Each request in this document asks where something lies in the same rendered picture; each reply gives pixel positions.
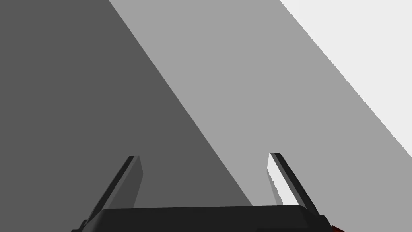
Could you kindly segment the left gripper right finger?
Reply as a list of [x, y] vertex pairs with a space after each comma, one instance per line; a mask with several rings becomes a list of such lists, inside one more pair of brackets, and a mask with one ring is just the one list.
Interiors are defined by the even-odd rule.
[[277, 205], [299, 205], [320, 215], [281, 153], [269, 153], [266, 171]]

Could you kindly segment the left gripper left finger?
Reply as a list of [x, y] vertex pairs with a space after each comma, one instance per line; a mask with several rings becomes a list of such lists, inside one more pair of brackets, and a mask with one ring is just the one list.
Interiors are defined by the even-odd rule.
[[93, 208], [87, 222], [104, 209], [134, 208], [143, 179], [139, 156], [129, 156]]

